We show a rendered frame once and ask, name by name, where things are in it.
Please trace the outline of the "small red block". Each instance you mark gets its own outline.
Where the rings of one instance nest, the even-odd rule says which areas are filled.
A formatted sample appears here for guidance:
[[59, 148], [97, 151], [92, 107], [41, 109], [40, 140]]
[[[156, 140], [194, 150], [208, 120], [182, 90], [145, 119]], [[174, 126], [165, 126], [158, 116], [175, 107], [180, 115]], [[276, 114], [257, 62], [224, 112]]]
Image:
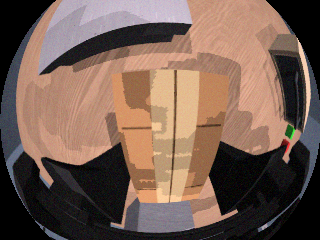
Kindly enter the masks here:
[[[289, 143], [286, 139], [283, 139], [281, 146], [282, 146], [282, 145], [287, 145], [287, 149], [286, 149], [286, 152], [287, 152], [290, 143]], [[286, 152], [285, 152], [285, 153], [286, 153]]]

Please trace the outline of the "green block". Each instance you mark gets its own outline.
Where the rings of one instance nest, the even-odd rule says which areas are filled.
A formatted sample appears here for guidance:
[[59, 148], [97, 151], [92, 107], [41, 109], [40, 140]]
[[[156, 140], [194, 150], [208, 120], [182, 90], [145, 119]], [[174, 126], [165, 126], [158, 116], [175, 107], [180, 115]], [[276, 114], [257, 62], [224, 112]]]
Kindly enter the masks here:
[[294, 134], [294, 127], [288, 124], [285, 135], [292, 140], [293, 134]]

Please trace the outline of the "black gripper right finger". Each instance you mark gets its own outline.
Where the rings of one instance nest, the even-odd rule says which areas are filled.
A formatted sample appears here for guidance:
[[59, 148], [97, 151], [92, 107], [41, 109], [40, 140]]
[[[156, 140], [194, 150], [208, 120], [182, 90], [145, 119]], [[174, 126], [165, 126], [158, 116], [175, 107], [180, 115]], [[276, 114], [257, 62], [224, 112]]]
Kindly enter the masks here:
[[220, 141], [209, 173], [221, 216], [236, 210], [236, 205], [252, 190], [264, 172], [283, 158], [287, 145], [253, 155]]

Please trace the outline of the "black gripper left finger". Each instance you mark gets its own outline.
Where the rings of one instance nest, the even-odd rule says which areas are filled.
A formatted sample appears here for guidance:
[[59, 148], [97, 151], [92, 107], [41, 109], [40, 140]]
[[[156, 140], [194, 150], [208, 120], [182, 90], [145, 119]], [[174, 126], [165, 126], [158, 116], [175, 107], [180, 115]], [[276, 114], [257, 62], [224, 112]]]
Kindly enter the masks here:
[[83, 195], [112, 223], [122, 224], [131, 177], [121, 142], [82, 165], [47, 157], [41, 162], [53, 181]]

